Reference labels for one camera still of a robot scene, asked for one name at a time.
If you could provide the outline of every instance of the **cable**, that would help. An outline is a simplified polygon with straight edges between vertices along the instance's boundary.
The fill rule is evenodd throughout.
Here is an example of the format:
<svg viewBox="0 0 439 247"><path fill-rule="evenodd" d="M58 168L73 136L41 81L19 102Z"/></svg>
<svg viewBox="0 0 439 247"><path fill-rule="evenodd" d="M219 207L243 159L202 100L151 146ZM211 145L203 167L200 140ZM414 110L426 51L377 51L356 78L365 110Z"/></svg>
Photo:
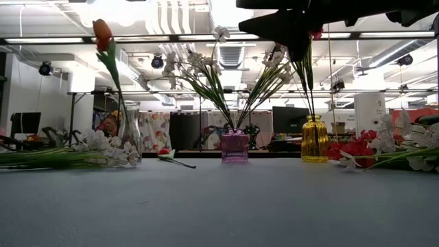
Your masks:
<svg viewBox="0 0 439 247"><path fill-rule="evenodd" d="M329 48L329 73L332 75L332 59L331 59L331 32L329 31L329 23L328 23L328 48ZM337 133L337 124L335 123L335 109L334 109L334 92L333 85L334 81L331 76L331 108L332 108L332 118L333 118L333 130L335 130L335 142L338 143L338 133Z"/></svg>
<svg viewBox="0 0 439 247"><path fill-rule="evenodd" d="M43 76L40 79L40 89L38 90L38 98L36 100L36 112L38 112L38 105L40 104L41 86L43 85Z"/></svg>

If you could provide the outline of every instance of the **black object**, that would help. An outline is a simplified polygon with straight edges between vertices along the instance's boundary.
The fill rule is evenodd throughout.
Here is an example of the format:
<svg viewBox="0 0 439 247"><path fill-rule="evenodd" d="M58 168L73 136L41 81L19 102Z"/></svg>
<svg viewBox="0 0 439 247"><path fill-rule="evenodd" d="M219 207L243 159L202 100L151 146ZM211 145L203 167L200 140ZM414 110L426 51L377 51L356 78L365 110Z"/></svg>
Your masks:
<svg viewBox="0 0 439 247"><path fill-rule="evenodd" d="M301 134L307 115L307 108L273 106L274 133Z"/></svg>
<svg viewBox="0 0 439 247"><path fill-rule="evenodd" d="M200 115L171 113L169 136L175 150L190 150L200 136Z"/></svg>
<svg viewBox="0 0 439 247"><path fill-rule="evenodd" d="M290 58L297 61L302 60L307 52L309 33L319 31L325 23L344 21L347 26L352 26L360 17L387 13L390 21L409 27L439 11L439 1L237 0L237 7L279 10L241 22L239 30L287 46Z"/></svg>
<svg viewBox="0 0 439 247"><path fill-rule="evenodd" d="M163 68L163 65L164 65L164 63L163 63L162 56L160 54L154 55L154 58L152 59L152 62L151 62L151 66L154 69L161 69L161 68Z"/></svg>
<svg viewBox="0 0 439 247"><path fill-rule="evenodd" d="M15 134L37 134L40 127L41 113L14 113L11 116L11 138Z"/></svg>
<svg viewBox="0 0 439 247"><path fill-rule="evenodd" d="M407 54L396 61L396 64L399 66L411 65L412 63L413 63L413 57L410 54Z"/></svg>
<svg viewBox="0 0 439 247"><path fill-rule="evenodd" d="M43 75L43 76L51 76L54 74L54 68L51 66L51 62L45 61L40 66L40 69L38 70L38 72L40 73L40 75Z"/></svg>
<svg viewBox="0 0 439 247"><path fill-rule="evenodd" d="M343 79L340 79L337 82L335 82L334 85L332 86L332 89L336 91L339 91L340 89L344 89Z"/></svg>

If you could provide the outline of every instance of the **desk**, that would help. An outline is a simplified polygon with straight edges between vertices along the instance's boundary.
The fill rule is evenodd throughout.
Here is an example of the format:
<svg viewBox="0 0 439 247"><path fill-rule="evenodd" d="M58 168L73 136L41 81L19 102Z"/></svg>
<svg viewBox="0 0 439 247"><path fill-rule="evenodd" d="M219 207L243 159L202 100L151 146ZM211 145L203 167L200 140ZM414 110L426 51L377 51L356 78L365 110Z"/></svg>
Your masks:
<svg viewBox="0 0 439 247"><path fill-rule="evenodd" d="M437 246L437 174L300 159L0 171L0 246Z"/></svg>

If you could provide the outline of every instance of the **red flower bud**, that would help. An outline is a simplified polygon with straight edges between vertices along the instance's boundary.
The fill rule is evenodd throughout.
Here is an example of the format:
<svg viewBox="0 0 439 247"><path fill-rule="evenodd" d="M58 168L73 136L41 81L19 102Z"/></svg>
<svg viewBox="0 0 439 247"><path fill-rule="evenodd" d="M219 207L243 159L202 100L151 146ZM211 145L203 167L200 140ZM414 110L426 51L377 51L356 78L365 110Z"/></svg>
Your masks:
<svg viewBox="0 0 439 247"><path fill-rule="evenodd" d="M164 155L164 154L169 154L169 153L171 153L171 151L169 151L166 148L162 148L162 149L160 149L160 151L158 151L157 155Z"/></svg>
<svg viewBox="0 0 439 247"><path fill-rule="evenodd" d="M97 49L100 51L108 51L112 33L107 23L102 19L93 21L93 31L96 35Z"/></svg>

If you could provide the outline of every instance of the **spotlight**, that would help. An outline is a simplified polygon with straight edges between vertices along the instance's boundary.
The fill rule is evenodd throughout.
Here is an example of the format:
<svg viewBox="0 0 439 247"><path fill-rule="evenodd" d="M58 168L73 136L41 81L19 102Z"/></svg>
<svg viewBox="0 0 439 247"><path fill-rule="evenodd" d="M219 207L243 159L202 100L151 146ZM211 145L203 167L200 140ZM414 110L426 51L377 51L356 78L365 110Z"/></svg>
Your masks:
<svg viewBox="0 0 439 247"><path fill-rule="evenodd" d="M162 59L161 54L154 55L154 58L152 59L152 62L151 62L151 66L154 69L161 69L161 68L163 68L163 65L164 65L164 63L163 63L163 59Z"/></svg>
<svg viewBox="0 0 439 247"><path fill-rule="evenodd" d="M40 75L43 75L43 76L51 76L54 74L54 68L51 66L51 62L45 61L40 66L40 69L38 70L38 72L40 73Z"/></svg>
<svg viewBox="0 0 439 247"><path fill-rule="evenodd" d="M396 64L399 66L411 65L412 63L413 63L413 57L410 54L403 56L402 58L399 58L396 61Z"/></svg>
<svg viewBox="0 0 439 247"><path fill-rule="evenodd" d="M343 81L343 79L340 79L337 82L335 82L334 85L332 86L332 89L333 90L344 89L344 81Z"/></svg>

